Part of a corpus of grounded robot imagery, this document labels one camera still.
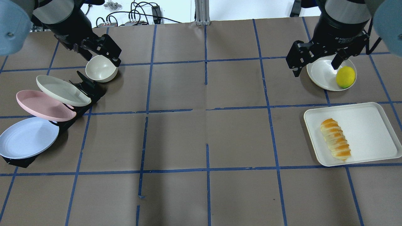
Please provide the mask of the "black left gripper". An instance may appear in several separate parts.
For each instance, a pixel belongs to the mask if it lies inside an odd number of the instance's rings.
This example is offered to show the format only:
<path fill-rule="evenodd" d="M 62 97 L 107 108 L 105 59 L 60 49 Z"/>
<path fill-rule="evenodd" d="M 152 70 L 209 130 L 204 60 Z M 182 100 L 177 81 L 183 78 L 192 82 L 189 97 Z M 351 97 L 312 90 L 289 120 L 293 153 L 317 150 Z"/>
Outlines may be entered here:
<path fill-rule="evenodd" d="M 99 37 L 94 33 L 89 19 L 66 19 L 54 24 L 54 34 L 66 49 L 74 50 L 87 61 L 92 59 L 92 51 L 108 58 L 116 67 L 122 62 L 122 49 L 108 34 Z"/>

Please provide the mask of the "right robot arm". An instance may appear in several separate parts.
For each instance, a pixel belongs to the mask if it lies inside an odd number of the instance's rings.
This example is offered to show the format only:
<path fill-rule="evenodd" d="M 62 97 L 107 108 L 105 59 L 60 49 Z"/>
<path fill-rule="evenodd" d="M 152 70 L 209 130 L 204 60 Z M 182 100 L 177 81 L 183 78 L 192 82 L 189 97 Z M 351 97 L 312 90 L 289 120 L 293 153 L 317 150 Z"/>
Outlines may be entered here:
<path fill-rule="evenodd" d="M 369 44 L 364 27 L 372 27 L 390 53 L 401 56 L 400 0 L 317 0 L 321 15 L 313 38 L 305 43 L 296 40 L 286 56 L 295 77 L 302 68 L 319 58 L 334 56 L 331 65 L 338 69 L 343 61 L 359 55 Z"/>

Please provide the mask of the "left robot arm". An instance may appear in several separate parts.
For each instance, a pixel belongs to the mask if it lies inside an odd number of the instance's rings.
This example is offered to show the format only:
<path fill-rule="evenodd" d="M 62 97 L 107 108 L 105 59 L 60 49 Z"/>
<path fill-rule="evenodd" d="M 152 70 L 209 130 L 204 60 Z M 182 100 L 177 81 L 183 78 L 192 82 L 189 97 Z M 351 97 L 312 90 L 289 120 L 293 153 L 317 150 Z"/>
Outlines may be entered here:
<path fill-rule="evenodd" d="M 86 60 L 92 53 L 102 55 L 119 67 L 122 49 L 107 34 L 96 35 L 81 6 L 83 0 L 2 0 L 1 55 L 12 55 L 23 47 L 36 18 L 53 32 L 68 50 L 74 50 Z"/>

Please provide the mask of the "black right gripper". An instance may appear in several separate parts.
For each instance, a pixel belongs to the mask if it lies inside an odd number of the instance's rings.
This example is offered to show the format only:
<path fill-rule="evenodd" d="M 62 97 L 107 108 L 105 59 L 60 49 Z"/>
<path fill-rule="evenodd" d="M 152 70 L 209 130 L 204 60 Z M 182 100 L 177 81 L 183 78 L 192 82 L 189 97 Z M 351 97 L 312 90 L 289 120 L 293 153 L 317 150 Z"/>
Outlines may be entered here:
<path fill-rule="evenodd" d="M 293 42 L 285 60 L 295 77 L 299 77 L 303 67 L 313 63 L 320 57 L 335 54 L 331 61 L 334 70 L 349 56 L 357 56 L 369 40 L 364 32 L 367 22 L 360 24 L 332 25 L 328 22 L 318 22 L 310 42 L 296 40 Z"/>

